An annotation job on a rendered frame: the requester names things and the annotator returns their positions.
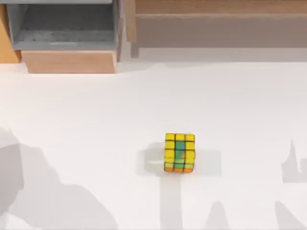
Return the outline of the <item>yellow puzzle cube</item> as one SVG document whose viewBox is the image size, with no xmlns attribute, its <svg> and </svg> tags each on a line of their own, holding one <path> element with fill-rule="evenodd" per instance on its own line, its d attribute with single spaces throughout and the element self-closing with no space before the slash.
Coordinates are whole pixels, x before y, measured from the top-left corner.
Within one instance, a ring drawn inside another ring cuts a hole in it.
<svg viewBox="0 0 307 230">
<path fill-rule="evenodd" d="M 195 158 L 194 134 L 165 134 L 165 172 L 191 173 L 194 170 Z"/>
</svg>

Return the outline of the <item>pale wooden drawer front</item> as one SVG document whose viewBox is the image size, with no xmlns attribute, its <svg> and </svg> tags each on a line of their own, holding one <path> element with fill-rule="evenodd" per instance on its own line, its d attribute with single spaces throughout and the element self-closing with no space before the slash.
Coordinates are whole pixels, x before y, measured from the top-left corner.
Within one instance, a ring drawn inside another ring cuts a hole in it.
<svg viewBox="0 0 307 230">
<path fill-rule="evenodd" d="M 117 51 L 23 50 L 29 73 L 46 74 L 113 74 L 118 62 Z"/>
</svg>

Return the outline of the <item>wooden open shelf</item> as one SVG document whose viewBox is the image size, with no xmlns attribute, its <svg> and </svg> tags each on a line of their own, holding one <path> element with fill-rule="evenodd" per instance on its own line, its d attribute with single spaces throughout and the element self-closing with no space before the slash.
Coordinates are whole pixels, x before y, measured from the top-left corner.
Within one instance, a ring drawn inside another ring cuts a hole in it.
<svg viewBox="0 0 307 230">
<path fill-rule="evenodd" d="M 307 47 L 307 0 L 123 0 L 140 48 Z"/>
</svg>

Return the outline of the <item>wooden cupboard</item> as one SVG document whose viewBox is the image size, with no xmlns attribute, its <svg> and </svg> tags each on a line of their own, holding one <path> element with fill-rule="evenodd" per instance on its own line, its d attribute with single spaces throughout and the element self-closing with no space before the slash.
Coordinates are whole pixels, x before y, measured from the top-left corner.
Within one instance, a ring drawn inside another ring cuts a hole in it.
<svg viewBox="0 0 307 230">
<path fill-rule="evenodd" d="M 21 58 L 20 50 L 12 48 L 6 5 L 0 4 L 0 64 L 17 64 Z"/>
</svg>

